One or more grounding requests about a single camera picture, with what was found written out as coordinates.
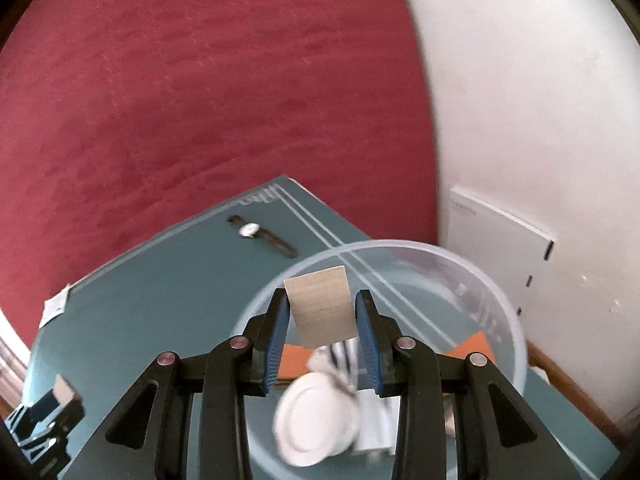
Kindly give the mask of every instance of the white line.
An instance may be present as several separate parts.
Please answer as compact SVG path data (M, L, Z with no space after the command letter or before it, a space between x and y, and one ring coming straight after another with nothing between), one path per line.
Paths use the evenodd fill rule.
M585 465L585 463L582 460L580 460L573 451L571 451L567 446L565 446L558 437L554 435L554 439L558 441L558 444L560 444L560 447L566 453L566 455L571 459L571 461L575 465L577 465L580 469L582 469L585 473L587 473L587 476L589 478L591 478L592 480L600 480L600 477L597 476L596 473L594 473L591 469L589 469Z
M293 202L295 202L295 204L302 209L302 211L304 211L306 213L306 215L309 216L309 218L311 218L316 224L318 224L319 227L321 227L322 229L324 229L325 232L327 232L327 234L329 236L331 236L336 242L338 242L340 245L344 245L344 242L342 240L340 240L340 238L337 237L337 235L335 235L333 232L331 232L327 226L325 226L321 221L318 220L318 218L316 218L311 211L309 211L306 207L304 207L300 202L298 202L298 200L296 200L286 189L284 189L280 184L272 184L271 185L271 191L277 194L277 191L275 188L279 188L282 192L284 192L287 197L289 197L289 199L291 199ZM451 348L455 348L456 346L458 346L458 343L453 341L452 338L450 338L450 336L446 333L444 333L440 327L438 327L431 319L429 319L428 317L426 317L424 315L424 313L422 311L420 311L420 309L418 309L409 299L407 299L406 297L404 297L393 285L391 285L391 283L389 283L382 275L380 275L380 273L376 272L375 269L373 269L366 261L364 261L360 256L358 256L356 253L352 253L349 252L349 254L351 256L353 256L356 260L358 260L363 267L365 267L371 274L373 274L379 281L380 283L382 283L383 285L385 285L393 294L395 294L401 301L404 301L404 303L411 309L414 311L414 313L416 314L416 316L418 316L423 322L425 322L427 325L429 325L431 328L433 328L433 330L444 340L446 341L446 343L448 345L450 345Z
M231 209L236 205L247 205L247 203L254 203L254 202L269 203L267 202L267 200L270 198L269 194L271 194L272 192L273 192L273 189L270 189L268 187L261 187L256 191L252 191L249 194L245 193L239 196L238 198L231 200L230 202L227 202L226 204L223 204L215 209L212 209L208 213L204 213L204 214L200 213L197 216L191 217L191 219L186 219L185 221L178 224L177 226L169 227L168 230L164 232L164 234L156 235L155 238L151 238L151 240L142 242L141 244L130 249L129 251L126 251L124 254L117 256L110 262L107 262L103 266L100 266L97 269L93 270L83 278L80 278L78 281L76 281L71 285L70 290L73 292L80 290L85 285L88 285L89 283L94 282L101 276L104 276L107 272L110 272L110 270L113 270L116 267L119 267L120 265L122 265L123 263L128 262L130 259L135 258L136 256L143 253L147 249L150 249L151 247L158 245L160 242L164 242L165 240L167 240L167 238L170 238L178 233L181 233L182 231L186 231L190 227L193 227L194 225L204 222L205 220L208 220L212 216L220 214L228 209Z
M291 212L296 215L298 217L298 219L304 224L306 225L309 230L315 234L321 241L322 243L324 243L328 248L334 248L334 246L332 246L326 238L324 238L298 211L296 211L296 209L289 203L287 202L287 200L282 197L281 195L279 195L278 191L275 189L271 189L271 191L273 193L276 194L276 196L282 200L282 202L291 210ZM398 316L411 330L414 331L415 335L418 336L418 338L420 338L422 340L423 343L427 344L428 346L430 346L433 351L435 352L441 352L441 350L433 344L433 342L431 342L429 340L429 338L427 338L427 336L425 336L421 330L418 329L417 326L415 326L413 323L411 323L411 321L409 321L406 316L404 314L402 314L402 312L400 312L385 296L384 294L382 294L377 287L375 287L367 278L364 277L364 275L362 273L360 273L354 266L353 264L351 264L350 262L348 262L347 260L344 259L344 257L340 256L339 254L336 255L336 258L338 258L342 263L344 263L345 266L349 267L362 281L362 283L364 283L365 286L368 286L370 290L372 290L379 298L380 300L382 300L382 302L389 308L389 310L391 310L394 314L396 314L396 316Z

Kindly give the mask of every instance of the wooden baseboard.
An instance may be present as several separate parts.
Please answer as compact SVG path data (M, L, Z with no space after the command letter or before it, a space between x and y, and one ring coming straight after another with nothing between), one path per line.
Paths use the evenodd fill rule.
M607 414L591 399L589 394L569 375L548 357L540 348L531 342L527 342L529 351L529 364L542 368L549 377L552 386L563 394L596 428L598 428L614 446L621 449L626 446L628 438L610 420Z
M0 420L5 420L12 411L13 409L9 403L0 397Z

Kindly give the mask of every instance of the red carpet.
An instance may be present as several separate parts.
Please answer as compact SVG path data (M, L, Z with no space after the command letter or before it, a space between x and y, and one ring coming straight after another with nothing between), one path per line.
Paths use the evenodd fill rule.
M42 302L281 173L372 237L435 240L404 0L35 0L0 53L0 306Z

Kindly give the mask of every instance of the orange object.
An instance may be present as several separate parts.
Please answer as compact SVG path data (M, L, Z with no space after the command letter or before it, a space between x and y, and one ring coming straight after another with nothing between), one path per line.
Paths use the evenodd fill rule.
M309 372L306 362L315 348L302 348L298 345L285 344L278 369L279 380L291 380Z
M486 336L482 331L476 332L469 339L466 339L456 346L453 350L446 352L445 355L464 359L472 352L482 352L495 363L494 353L492 352L489 342L486 340Z
M281 381L293 380L308 373L309 370L306 368L306 362L314 350L315 348L302 348L302 346L298 345L284 345L280 368L278 369L278 379ZM494 353L482 331L476 332L453 350L446 352L445 355L464 359L472 352L482 352L491 359L492 362L495 362Z

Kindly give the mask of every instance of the clear plastic bowl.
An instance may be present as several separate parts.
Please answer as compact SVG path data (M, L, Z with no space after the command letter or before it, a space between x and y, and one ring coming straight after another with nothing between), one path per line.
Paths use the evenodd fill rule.
M234 327L242 333L248 319L263 313L283 280L316 270L344 266L352 296L368 288L380 314L392 316L405 335L436 352L447 352L483 330L495 365L522 394L527 372L527 349L515 310L498 286L472 263L443 248L407 240L368 240L327 249L289 267L271 280L252 300ZM299 344L293 319L287 342ZM366 374L361 383L367 387ZM309 468L293 468L278 457L271 421L279 394L247 399L249 448L252 458L278 480L354 479L390 477L393 457L376 465L349 453ZM450 442L450 476L455 474L455 445Z

